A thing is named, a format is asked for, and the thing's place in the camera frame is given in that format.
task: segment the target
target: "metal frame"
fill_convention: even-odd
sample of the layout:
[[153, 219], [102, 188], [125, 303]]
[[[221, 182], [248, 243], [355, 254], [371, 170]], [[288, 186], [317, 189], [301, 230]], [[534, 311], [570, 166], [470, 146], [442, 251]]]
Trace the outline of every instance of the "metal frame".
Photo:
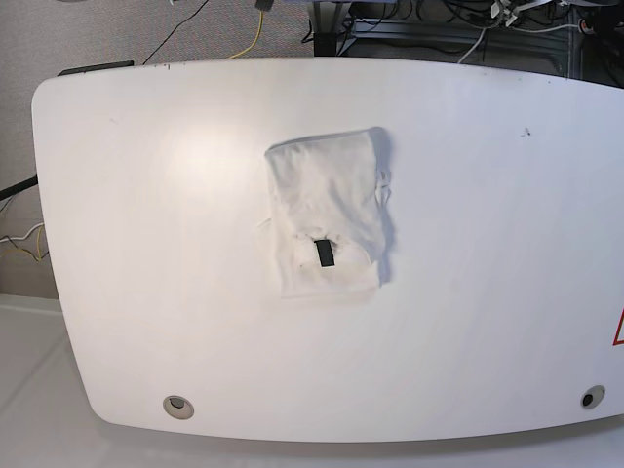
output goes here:
[[[314, 55], [335, 57], [338, 54], [338, 32], [350, 3], [317, 1], [308, 4], [314, 31]], [[344, 51], [358, 39], [409, 41], [425, 46], [469, 46], [479, 38], [481, 29], [468, 24], [421, 23], [401, 19], [355, 19], [346, 39]], [[562, 76], [582, 79], [582, 51], [579, 34], [572, 29], [545, 34], [529, 34], [509, 28], [494, 28], [487, 39], [489, 49], [502, 52], [543, 57], [551, 61]]]

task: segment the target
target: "gray carpet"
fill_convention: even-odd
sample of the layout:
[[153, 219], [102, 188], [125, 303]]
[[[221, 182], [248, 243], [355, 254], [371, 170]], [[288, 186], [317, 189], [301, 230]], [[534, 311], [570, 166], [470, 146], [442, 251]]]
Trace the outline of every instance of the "gray carpet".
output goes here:
[[[35, 173], [30, 101], [36, 87], [66, 68], [133, 59], [142, 63], [199, 0], [2, 0], [0, 2], [0, 187]], [[276, 2], [248, 57], [309, 57], [300, 43], [307, 31], [305, 7]], [[182, 26], [150, 63], [222, 59], [254, 39], [254, 0], [211, 0]], [[42, 220], [37, 188], [21, 193], [0, 214], [0, 236], [20, 236]], [[89, 236], [89, 226], [84, 226]], [[36, 236], [23, 246], [35, 249]], [[45, 238], [43, 249], [47, 249]], [[1, 245], [0, 252], [10, 246]], [[0, 293], [57, 297], [48, 258], [0, 257]]]

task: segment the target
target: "red warning sign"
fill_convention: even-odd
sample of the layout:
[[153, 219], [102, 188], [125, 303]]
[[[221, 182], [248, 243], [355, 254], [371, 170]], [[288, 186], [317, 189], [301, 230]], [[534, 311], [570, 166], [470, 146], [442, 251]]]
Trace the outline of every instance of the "red warning sign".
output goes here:
[[620, 324], [617, 326], [617, 333], [615, 334], [615, 339], [613, 339], [613, 346], [624, 344], [624, 330], [622, 330], [622, 322], [624, 322], [624, 310], [622, 310]]

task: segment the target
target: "table top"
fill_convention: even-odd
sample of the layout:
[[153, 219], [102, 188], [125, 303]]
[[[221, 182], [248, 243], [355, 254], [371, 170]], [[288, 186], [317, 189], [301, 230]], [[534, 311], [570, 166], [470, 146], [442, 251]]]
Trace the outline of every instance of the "table top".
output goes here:
[[[55, 78], [33, 99], [58, 293], [94, 411], [279, 441], [478, 436], [624, 412], [621, 91], [417, 61]], [[375, 129], [391, 280], [280, 300], [263, 153]], [[580, 405], [602, 385], [604, 400]], [[171, 418], [163, 400], [195, 409]]]
[[258, 442], [108, 424], [89, 407], [58, 311], [57, 301], [0, 294], [0, 350], [11, 356], [0, 360], [2, 466], [612, 468], [622, 459], [622, 416], [540, 431], [400, 444]]

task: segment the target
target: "white floor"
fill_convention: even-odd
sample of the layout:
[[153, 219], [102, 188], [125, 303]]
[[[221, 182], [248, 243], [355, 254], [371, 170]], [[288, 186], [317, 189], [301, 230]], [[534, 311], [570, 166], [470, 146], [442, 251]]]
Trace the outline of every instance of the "white floor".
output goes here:
[[0, 466], [620, 467], [624, 418], [401, 444], [287, 444], [115, 426], [87, 401], [59, 303], [0, 295]]

